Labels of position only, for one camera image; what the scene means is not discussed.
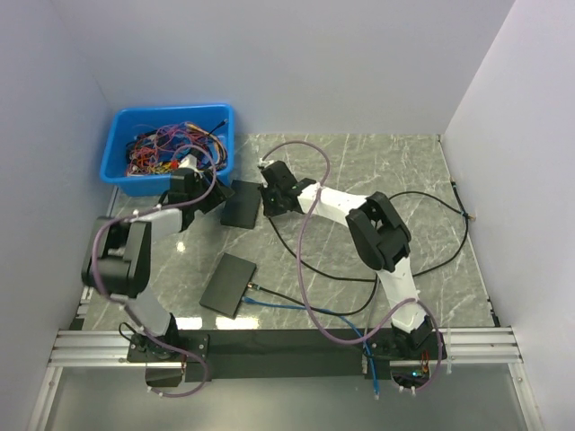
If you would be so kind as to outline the black network switch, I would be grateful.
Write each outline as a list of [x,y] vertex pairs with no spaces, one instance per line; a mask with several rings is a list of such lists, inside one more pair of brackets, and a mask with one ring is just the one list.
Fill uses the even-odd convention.
[[220,216],[220,224],[248,230],[253,229],[261,204],[260,188],[259,183],[233,180],[231,189],[234,195],[226,201]]
[[208,281],[199,304],[226,318],[234,319],[256,268],[256,264],[249,260],[224,253]]

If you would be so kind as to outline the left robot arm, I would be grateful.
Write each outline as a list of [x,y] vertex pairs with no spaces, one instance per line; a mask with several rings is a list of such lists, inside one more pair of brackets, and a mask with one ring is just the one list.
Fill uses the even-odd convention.
[[154,207],[116,218],[101,216],[94,222],[82,281],[118,305],[162,361],[179,354],[181,339],[175,317],[149,285],[153,242],[187,230],[197,212],[205,215],[233,195],[211,170],[179,168]]

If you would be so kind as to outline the blue plastic bin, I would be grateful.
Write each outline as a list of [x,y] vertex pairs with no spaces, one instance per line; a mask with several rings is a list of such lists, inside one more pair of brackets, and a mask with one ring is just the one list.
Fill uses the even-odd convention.
[[211,131],[223,144],[225,162],[217,177],[225,184],[234,168],[234,110],[228,104],[140,107],[116,113],[104,148],[100,169],[102,181],[119,187],[126,195],[159,195],[169,188],[170,175],[128,174],[128,144],[142,134],[161,127],[192,123]]

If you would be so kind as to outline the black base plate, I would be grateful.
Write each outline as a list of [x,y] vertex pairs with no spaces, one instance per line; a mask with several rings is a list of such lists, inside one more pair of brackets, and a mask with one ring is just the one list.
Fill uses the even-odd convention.
[[182,330],[181,347],[204,359],[210,379],[296,378],[376,374],[388,380],[401,366],[447,359],[430,334],[413,347],[407,338],[382,329],[365,345],[343,346],[318,330]]

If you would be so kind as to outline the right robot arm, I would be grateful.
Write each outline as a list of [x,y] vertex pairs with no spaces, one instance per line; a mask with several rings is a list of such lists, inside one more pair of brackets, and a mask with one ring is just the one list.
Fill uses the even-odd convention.
[[418,304],[410,262],[411,233],[382,192],[354,195],[325,188],[320,182],[297,180],[282,161],[261,162],[264,215],[296,212],[308,223],[318,216],[349,230],[362,262],[375,271],[392,309],[394,347],[406,358],[418,356],[433,330],[429,312]]

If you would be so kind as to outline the aluminium rail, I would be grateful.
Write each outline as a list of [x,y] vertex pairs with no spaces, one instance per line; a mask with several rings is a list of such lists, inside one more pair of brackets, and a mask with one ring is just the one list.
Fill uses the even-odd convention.
[[[452,365],[520,364],[520,353],[511,328],[443,329],[447,360]],[[61,330],[55,339],[49,367],[149,367],[174,368],[172,362],[128,361],[128,341],[116,331]]]

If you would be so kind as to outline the black ethernet cable short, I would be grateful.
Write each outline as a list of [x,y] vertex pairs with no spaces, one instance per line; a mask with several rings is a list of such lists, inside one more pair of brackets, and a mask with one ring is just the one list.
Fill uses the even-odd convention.
[[[288,301],[299,306],[304,306],[301,295],[288,295],[276,290],[269,289],[254,282],[248,284],[248,291],[263,295],[271,295],[281,300]],[[350,317],[360,314],[368,308],[376,296],[377,285],[373,281],[369,289],[360,288],[358,294],[349,294],[347,287],[328,290],[327,294],[309,295],[308,301],[311,307],[319,313],[333,316]]]

